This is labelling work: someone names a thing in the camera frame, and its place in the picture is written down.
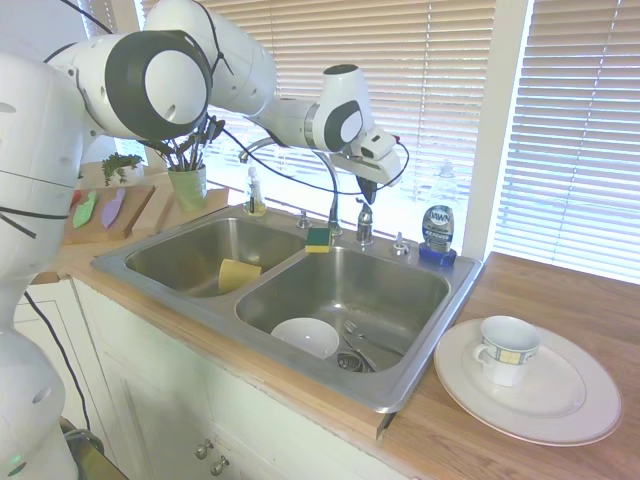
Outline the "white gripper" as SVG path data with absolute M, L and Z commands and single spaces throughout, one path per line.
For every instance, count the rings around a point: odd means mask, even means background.
M 402 168 L 400 158 L 395 151 L 387 153 L 381 159 L 332 153 L 331 162 L 335 167 L 358 177 L 361 194 L 369 205 L 375 202 L 377 184 L 396 183 L 396 177 Z

